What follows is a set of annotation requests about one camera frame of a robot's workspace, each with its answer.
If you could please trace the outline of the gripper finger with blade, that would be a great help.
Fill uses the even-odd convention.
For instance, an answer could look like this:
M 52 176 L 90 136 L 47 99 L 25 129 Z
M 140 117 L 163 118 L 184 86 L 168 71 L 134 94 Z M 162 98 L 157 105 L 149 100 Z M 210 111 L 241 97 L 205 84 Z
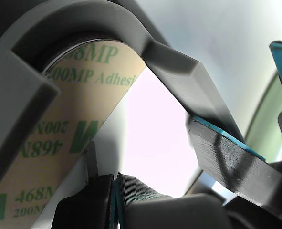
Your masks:
M 62 199 L 54 214 L 56 229 L 109 228 L 110 201 L 114 175 L 98 175 L 94 142 L 85 149 L 87 184 L 73 196 Z

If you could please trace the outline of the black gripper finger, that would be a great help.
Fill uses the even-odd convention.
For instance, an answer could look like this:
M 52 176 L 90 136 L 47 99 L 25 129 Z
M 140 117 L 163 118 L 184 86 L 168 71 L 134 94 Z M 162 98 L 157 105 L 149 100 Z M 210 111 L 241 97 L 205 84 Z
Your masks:
M 123 229 L 125 210 L 133 203 L 171 198 L 149 187 L 138 178 L 119 173 L 114 180 L 114 228 Z

